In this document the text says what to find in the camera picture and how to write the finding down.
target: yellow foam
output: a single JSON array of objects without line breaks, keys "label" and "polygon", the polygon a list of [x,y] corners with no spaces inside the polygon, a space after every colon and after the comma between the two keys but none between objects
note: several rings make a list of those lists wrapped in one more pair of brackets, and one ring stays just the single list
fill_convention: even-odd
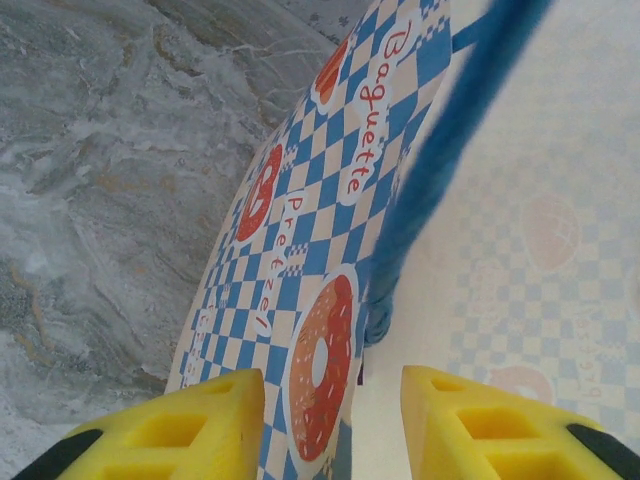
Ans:
[{"label": "yellow foam", "polygon": [[413,480],[613,480],[566,426],[580,415],[428,367],[402,373]]},{"label": "yellow foam", "polygon": [[255,480],[260,370],[241,370],[86,423],[104,434],[59,480]]}]

